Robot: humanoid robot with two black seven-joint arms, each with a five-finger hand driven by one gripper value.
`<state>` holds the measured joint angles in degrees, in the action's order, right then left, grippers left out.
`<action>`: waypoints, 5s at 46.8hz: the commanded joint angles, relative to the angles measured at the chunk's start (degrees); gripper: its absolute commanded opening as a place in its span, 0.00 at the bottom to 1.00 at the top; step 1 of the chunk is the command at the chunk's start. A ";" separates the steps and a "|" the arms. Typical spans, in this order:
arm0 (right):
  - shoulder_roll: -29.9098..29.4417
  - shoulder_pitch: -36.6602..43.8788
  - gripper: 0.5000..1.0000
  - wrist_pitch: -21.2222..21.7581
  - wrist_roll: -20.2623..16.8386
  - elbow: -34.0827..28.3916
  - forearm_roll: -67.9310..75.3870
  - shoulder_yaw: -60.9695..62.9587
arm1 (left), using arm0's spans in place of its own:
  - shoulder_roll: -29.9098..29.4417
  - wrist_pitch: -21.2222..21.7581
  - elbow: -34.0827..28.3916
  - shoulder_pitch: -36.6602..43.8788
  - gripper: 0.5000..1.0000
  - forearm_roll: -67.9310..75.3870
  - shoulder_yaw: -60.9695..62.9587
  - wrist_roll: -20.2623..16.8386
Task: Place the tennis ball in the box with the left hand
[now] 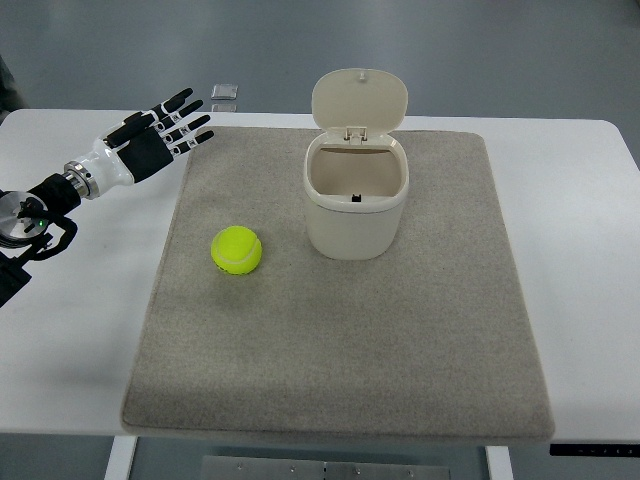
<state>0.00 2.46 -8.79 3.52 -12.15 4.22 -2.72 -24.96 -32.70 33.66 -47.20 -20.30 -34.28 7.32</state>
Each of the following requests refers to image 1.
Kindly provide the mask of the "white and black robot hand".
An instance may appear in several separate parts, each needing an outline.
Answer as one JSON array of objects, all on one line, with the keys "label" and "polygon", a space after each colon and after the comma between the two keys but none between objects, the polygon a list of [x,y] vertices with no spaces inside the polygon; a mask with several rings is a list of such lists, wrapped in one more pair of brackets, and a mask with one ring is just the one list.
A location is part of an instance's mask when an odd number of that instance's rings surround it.
[{"label": "white and black robot hand", "polygon": [[70,161],[63,177],[81,198],[95,199],[115,186],[131,186],[155,175],[197,146],[213,138],[198,133],[210,116],[194,113],[203,105],[191,102],[186,88],[156,106],[137,111],[101,134],[92,150]]}]

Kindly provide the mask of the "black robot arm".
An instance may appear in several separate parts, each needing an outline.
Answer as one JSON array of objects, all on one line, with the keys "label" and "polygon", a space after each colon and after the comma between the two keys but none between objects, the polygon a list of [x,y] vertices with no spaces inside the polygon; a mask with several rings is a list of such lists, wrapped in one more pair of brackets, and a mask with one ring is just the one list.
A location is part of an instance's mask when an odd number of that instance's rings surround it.
[{"label": "black robot arm", "polygon": [[1,193],[1,303],[6,304],[31,280],[29,262],[44,261],[68,248],[78,227],[68,214],[88,189],[72,173],[53,174],[28,191]]}]

